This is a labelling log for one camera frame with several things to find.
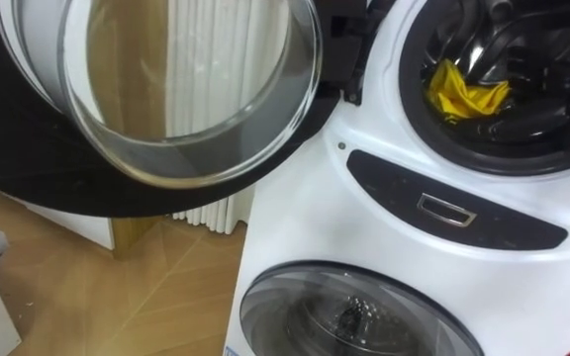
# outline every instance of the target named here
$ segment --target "round glass porthole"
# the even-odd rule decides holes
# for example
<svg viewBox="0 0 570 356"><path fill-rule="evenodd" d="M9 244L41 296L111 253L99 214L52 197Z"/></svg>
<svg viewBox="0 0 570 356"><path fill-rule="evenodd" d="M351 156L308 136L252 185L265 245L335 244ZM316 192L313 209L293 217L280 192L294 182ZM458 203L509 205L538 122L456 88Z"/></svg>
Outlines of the round glass porthole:
<svg viewBox="0 0 570 356"><path fill-rule="evenodd" d="M270 271L247 291L240 319L257 356L482 355L434 303L347 266Z"/></svg>
<svg viewBox="0 0 570 356"><path fill-rule="evenodd" d="M215 185L264 162L313 101L312 0L0 0L28 80L147 184Z"/></svg>

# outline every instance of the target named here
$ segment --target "glass door window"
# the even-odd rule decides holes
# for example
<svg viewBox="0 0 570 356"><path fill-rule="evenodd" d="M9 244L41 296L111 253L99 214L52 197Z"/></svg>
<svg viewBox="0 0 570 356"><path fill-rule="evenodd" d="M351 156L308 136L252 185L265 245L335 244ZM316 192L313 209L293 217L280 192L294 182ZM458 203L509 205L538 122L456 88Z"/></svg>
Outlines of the glass door window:
<svg viewBox="0 0 570 356"><path fill-rule="evenodd" d="M464 327L425 296L348 266L267 272L245 295L241 326L257 356L478 356Z"/></svg>

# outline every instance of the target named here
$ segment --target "yellow fabric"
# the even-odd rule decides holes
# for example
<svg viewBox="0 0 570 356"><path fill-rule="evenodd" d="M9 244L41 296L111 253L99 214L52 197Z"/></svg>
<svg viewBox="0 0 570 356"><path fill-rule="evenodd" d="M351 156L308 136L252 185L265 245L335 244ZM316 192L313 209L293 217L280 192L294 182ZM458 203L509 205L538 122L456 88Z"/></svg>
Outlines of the yellow fabric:
<svg viewBox="0 0 570 356"><path fill-rule="evenodd" d="M509 93L507 81L494 87L466 85L456 65L446 59L436 69L427 95L443 113L470 119L495 114Z"/></svg>

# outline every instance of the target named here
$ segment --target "open washer door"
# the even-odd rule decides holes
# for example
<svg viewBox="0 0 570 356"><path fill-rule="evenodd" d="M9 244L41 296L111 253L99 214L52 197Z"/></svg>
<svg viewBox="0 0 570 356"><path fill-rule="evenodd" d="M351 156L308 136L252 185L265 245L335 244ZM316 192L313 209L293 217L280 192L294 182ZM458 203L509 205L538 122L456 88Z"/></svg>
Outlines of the open washer door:
<svg viewBox="0 0 570 356"><path fill-rule="evenodd" d="M480 356L472 335L428 297L388 277L324 262L260 276L241 302L257 356Z"/></svg>
<svg viewBox="0 0 570 356"><path fill-rule="evenodd" d="M0 191L108 217L229 196L325 123L366 0L0 0Z"/></svg>

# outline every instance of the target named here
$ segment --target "wooden floor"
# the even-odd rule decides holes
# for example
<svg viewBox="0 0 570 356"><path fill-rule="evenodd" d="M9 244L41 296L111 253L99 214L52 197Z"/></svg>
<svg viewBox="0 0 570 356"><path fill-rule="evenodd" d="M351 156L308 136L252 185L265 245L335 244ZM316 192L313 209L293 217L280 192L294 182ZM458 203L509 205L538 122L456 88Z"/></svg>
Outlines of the wooden floor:
<svg viewBox="0 0 570 356"><path fill-rule="evenodd" d="M245 235L164 221L123 262L0 196L13 356L221 356Z"/></svg>

